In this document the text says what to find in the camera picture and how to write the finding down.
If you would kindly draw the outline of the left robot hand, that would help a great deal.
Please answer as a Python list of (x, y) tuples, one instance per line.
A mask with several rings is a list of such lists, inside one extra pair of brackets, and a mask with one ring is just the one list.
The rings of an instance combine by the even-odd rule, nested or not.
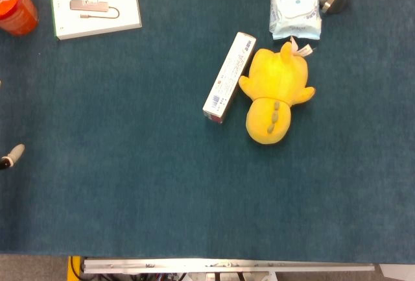
[(0, 170), (13, 167), (25, 151), (25, 145), (16, 145), (6, 156), (1, 157)]

